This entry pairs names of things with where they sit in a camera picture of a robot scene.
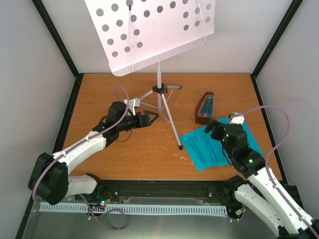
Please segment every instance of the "black wire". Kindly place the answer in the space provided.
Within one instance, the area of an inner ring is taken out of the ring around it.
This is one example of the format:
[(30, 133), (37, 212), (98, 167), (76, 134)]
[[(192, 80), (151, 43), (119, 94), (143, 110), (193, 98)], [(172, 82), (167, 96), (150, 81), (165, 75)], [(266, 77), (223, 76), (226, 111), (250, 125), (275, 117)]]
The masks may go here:
[(228, 164), (229, 164), (229, 165), (232, 165), (232, 164), (229, 162), (229, 159), (228, 159), (228, 157), (227, 157), (226, 154), (225, 154), (225, 149), (224, 149), (224, 145), (223, 145), (222, 142), (221, 142), (221, 151), (223, 152), (223, 155), (224, 155), (224, 157), (226, 158)]
[(127, 138), (127, 139), (125, 139), (125, 140), (123, 140), (123, 141), (118, 141), (117, 139), (116, 139), (116, 142), (118, 142), (118, 143), (123, 143), (123, 142), (125, 142), (125, 141), (127, 141), (127, 140), (129, 140), (129, 138), (131, 137), (131, 135), (132, 135), (132, 130), (130, 129), (130, 135), (129, 135), (129, 137)]

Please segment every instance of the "white cable tray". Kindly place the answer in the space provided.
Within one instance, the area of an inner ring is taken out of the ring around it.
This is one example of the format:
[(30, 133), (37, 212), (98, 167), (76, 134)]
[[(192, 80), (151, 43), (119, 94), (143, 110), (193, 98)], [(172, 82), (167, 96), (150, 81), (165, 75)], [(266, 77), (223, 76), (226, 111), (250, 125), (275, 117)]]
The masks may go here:
[[(94, 209), (96, 213), (104, 213), (111, 209), (120, 209), (127, 215), (198, 215), (225, 217), (227, 215), (225, 206), (180, 206), (180, 205), (129, 205), (108, 204), (106, 209)], [(50, 205), (46, 202), (40, 203), (40, 212), (57, 213), (86, 213), (88, 207), (85, 203), (58, 203)]]

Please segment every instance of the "white wall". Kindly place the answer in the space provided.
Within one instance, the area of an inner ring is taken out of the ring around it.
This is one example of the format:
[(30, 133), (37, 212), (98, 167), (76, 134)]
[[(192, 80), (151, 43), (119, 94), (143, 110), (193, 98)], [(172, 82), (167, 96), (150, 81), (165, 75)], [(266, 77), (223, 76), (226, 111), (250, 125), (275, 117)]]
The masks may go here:
[[(43, 0), (43, 3), (78, 70), (110, 72), (84, 0)], [(290, 3), (291, 0), (217, 0), (214, 40), (164, 61), (162, 70), (252, 72)], [(140, 70), (154, 71), (155, 66)]]
[[(286, 109), (292, 132), (279, 152), (289, 183), (298, 186), (306, 210), (319, 218), (319, 4), (302, 3), (257, 78), (265, 104)], [(276, 141), (286, 130), (278, 112), (267, 111)]]
[(0, 238), (12, 239), (36, 158), (51, 152), (74, 78), (30, 0), (0, 7)]

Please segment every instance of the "black frame edge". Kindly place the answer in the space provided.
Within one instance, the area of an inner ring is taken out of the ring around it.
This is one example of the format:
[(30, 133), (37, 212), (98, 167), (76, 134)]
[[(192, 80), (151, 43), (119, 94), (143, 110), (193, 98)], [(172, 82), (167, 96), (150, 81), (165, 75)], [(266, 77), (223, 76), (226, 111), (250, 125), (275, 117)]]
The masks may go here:
[[(251, 77), (251, 80), (252, 80), (252, 83), (253, 83), (253, 86), (254, 86), (254, 90), (255, 90), (255, 93), (256, 93), (256, 96), (257, 96), (257, 99), (258, 99), (258, 103), (259, 103), (260, 106), (263, 106), (264, 103), (263, 103), (263, 100), (261, 98), (256, 79), (254, 79), (252, 74), (250, 74), (250, 77)], [(270, 138), (271, 145), (273, 147), (275, 147), (276, 146), (276, 141), (275, 141), (273, 132), (272, 132), (271, 127), (270, 127), (270, 123), (269, 123), (269, 120), (268, 120), (268, 116), (267, 116), (266, 110), (265, 109), (261, 109), (261, 113), (263, 114), (263, 118), (264, 118), (264, 121), (265, 121), (265, 124), (266, 124), (266, 128), (267, 128), (267, 131), (268, 131), (268, 135), (269, 135), (269, 138)], [(285, 174), (285, 171), (284, 171), (284, 167), (283, 167), (283, 163), (281, 161), (281, 158), (280, 158), (280, 155), (279, 155), (279, 152), (278, 152), (277, 149), (275, 150), (274, 154), (275, 154), (278, 166), (279, 166), (279, 170), (280, 170), (281, 176), (283, 177), (283, 181), (284, 181), (285, 184), (288, 184), (287, 177), (286, 177), (286, 174)]]
[(49, 13), (45, 9), (45, 6), (44, 6), (42, 0), (32, 0), (32, 2), (34, 4), (35, 8), (37, 9), (37, 11), (39, 12), (47, 29), (49, 30), (53, 40), (55, 41), (55, 44), (59, 48), (64, 60), (66, 61), (66, 64), (68, 64), (72, 74), (74, 75), (75, 78), (78, 77), (79, 72), (76, 69), (76, 66), (74, 65), (73, 60), (72, 60), (68, 50), (66, 49), (58, 31), (56, 30), (56, 28), (55, 28), (55, 26), (54, 26), (54, 24), (49, 16)]
[[(81, 73), (75, 78), (75, 82), (73, 84), (71, 95), (70, 95), (68, 104), (66, 106), (64, 116), (62, 119), (62, 123), (61, 123), (60, 129), (59, 129), (58, 135), (56, 137), (52, 152), (60, 151), (63, 148), (63, 144), (64, 144), (64, 141), (66, 138), (66, 134), (68, 132), (68, 128), (69, 128), (69, 125), (71, 122), (73, 110), (75, 107), (76, 99), (78, 97), (79, 90), (80, 90), (80, 87), (82, 84), (83, 76), (84, 76), (84, 74)], [(30, 197), (29, 202), (27, 204), (27, 207), (25, 209), (23, 218), (21, 220), (20, 227), (19, 227), (17, 234), (15, 236), (15, 239), (21, 239), (23, 237), (24, 230), (25, 230), (25, 227), (27, 225), (32, 206), (33, 206), (33, 199), (32, 199), (32, 197)]]
[(264, 65), (266, 64), (270, 54), (273, 52), (278, 41), (280, 40), (281, 36), (283, 35), (283, 33), (286, 30), (287, 26), (289, 25), (290, 21), (293, 19), (295, 13), (297, 12), (297, 10), (302, 2), (303, 2), (303, 0), (293, 0), (291, 2), (283, 19), (279, 23), (273, 37), (271, 38), (264, 53), (262, 54), (261, 58), (259, 59), (253, 73), (251, 74), (253, 79), (256, 79), (257, 76), (259, 75), (259, 73), (261, 72), (261, 70), (264, 67)]
[(28, 223), (28, 220), (29, 220), (29, 216), (30, 216), (30, 213), (31, 213), (32, 206), (33, 206), (33, 199), (30, 198), (29, 202), (28, 202), (28, 204), (26, 206), (23, 218), (21, 220), (18, 232), (16, 233), (15, 239), (21, 239), (23, 237), (26, 224)]
[(79, 94), (80, 87), (82, 84), (83, 76), (84, 76), (84, 74), (81, 73), (81, 74), (79, 74), (78, 77), (75, 78), (75, 82), (74, 82), (74, 85), (73, 85), (73, 88), (71, 91), (71, 95), (70, 95), (68, 104), (66, 106), (64, 116), (62, 119), (62, 123), (61, 123), (60, 129), (59, 129), (59, 132), (58, 132), (58, 135), (56, 137), (55, 144), (54, 144), (54, 147), (52, 150), (53, 152), (61, 151), (63, 149), (63, 144), (64, 144), (66, 134), (67, 134), (68, 129), (69, 129), (69, 125), (71, 122), (75, 103), (76, 103), (76, 100), (78, 98), (78, 94)]

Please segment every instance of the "black metal frame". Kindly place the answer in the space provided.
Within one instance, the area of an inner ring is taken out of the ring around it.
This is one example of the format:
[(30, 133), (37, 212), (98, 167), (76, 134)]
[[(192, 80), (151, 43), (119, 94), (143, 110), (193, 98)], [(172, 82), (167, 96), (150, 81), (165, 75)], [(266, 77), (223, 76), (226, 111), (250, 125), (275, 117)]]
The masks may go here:
[[(78, 70), (76, 69), (76, 66), (73, 63), (73, 60), (72, 60), (70, 54), (68, 53), (58, 31), (56, 30), (47, 10), (45, 9), (45, 6), (43, 5), (42, 0), (32, 0), (32, 2), (34, 4), (34, 6), (36, 7), (36, 9), (38, 10), (43, 22), (45, 23), (47, 29), (49, 30), (52, 38), (54, 39), (57, 47), (59, 48), (62, 56), (64, 57), (67, 65), (69, 66), (69, 68), (70, 68), (70, 70), (75, 78), (75, 82), (73, 85), (71, 96), (69, 98), (69, 101), (68, 101), (68, 104), (67, 104), (67, 107), (66, 107), (66, 110), (64, 113), (64, 117), (63, 117), (63, 120), (61, 123), (61, 127), (59, 129), (58, 136), (56, 138), (55, 145), (53, 148), (53, 152), (56, 152), (56, 151), (62, 150), (84, 74), (79, 73)], [(263, 55), (261, 56), (258, 64), (256, 65), (253, 73), (251, 74), (252, 83), (253, 83), (257, 98), (258, 98), (259, 105), (261, 105), (261, 106), (263, 105), (263, 101), (262, 101), (262, 98), (261, 98), (261, 95), (260, 95), (260, 92), (259, 92), (259, 89), (257, 86), (257, 82), (256, 82), (257, 76), (261, 72), (261, 70), (262, 70), (263, 66), (265, 65), (265, 63), (267, 62), (270, 54), (274, 50), (279, 39), (283, 35), (284, 31), (286, 30), (286, 27), (290, 23), (291, 19), (293, 18), (293, 16), (297, 12), (297, 10), (302, 2), (303, 2), (303, 0), (292, 0), (292, 3), (290, 4), (289, 8), (286, 11), (286, 14), (284, 15), (277, 30), (275, 31), (268, 46), (266, 47)], [(262, 114), (264, 117), (264, 121), (266, 123), (266, 127), (268, 130), (268, 134), (269, 134), (271, 143), (273, 146), (275, 146), (276, 145), (275, 139), (274, 139), (273, 133), (272, 133), (271, 128), (270, 128), (270, 123), (269, 123), (266, 111), (264, 109), (262, 109)], [(277, 159), (277, 162), (279, 165), (281, 175), (283, 177), (283, 184), (285, 186), (289, 187), (288, 182), (287, 182), (287, 178), (286, 178), (286, 174), (284, 172), (284, 168), (283, 168), (283, 165), (282, 165), (282, 162), (280, 159), (280, 155), (279, 155), (277, 150), (275, 151), (275, 156), (276, 156), (276, 159)], [(155, 185), (156, 190), (155, 190), (153, 196), (157, 195), (157, 196), (173, 196), (173, 197), (174, 196), (184, 196), (184, 197), (186, 197), (188, 195), (191, 197), (191, 196), (194, 196), (196, 193), (197, 194), (199, 193), (198, 198), (202, 198), (204, 200), (207, 199), (209, 202), (212, 202), (212, 203), (220, 203), (220, 204), (228, 205), (228, 206), (232, 205), (231, 203), (225, 202), (225, 199), (223, 197), (221, 197), (223, 181), (211, 181), (211, 182), (209, 182), (209, 181), (202, 181), (202, 182), (196, 182), (196, 181), (143, 182), (143, 181), (116, 181), (116, 180), (107, 180), (107, 181), (114, 184), (114, 185), (117, 185), (116, 187), (119, 187), (118, 190), (120, 191), (120, 193), (118, 194), (118, 197), (120, 197), (120, 196), (126, 197), (129, 195), (131, 195), (131, 196), (132, 195), (146, 196), (145, 195), (145, 193), (146, 193), (145, 188), (152, 188), (154, 190), (154, 185)], [(187, 186), (187, 192), (182, 189), (184, 186)], [(300, 199), (299, 199), (297, 190), (295, 188), (292, 190), (293, 190), (293, 194), (297, 194), (296, 200), (301, 204), (301, 201), (299, 201)], [(28, 205), (27, 205), (27, 208), (25, 210), (23, 219), (21, 221), (19, 230), (17, 232), (16, 239), (20, 239), (23, 236), (23, 232), (24, 232), (32, 205), (33, 205), (33, 200), (32, 200), (32, 198), (30, 198)]]

